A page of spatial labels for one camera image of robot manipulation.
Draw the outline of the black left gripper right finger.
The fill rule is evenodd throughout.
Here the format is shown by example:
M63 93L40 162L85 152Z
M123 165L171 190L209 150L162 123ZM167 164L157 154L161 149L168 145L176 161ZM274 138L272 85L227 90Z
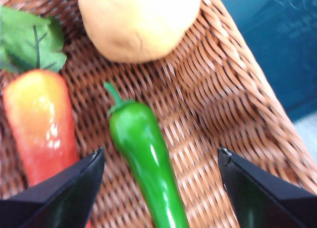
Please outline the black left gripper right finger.
M218 150L223 188L242 228L315 228L317 196L233 151Z

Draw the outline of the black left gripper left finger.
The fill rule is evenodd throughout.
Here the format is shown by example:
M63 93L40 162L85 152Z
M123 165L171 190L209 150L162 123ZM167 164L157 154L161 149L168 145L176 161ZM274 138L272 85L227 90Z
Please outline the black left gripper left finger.
M105 150L99 148L55 176L0 201L2 228L84 228L100 190Z

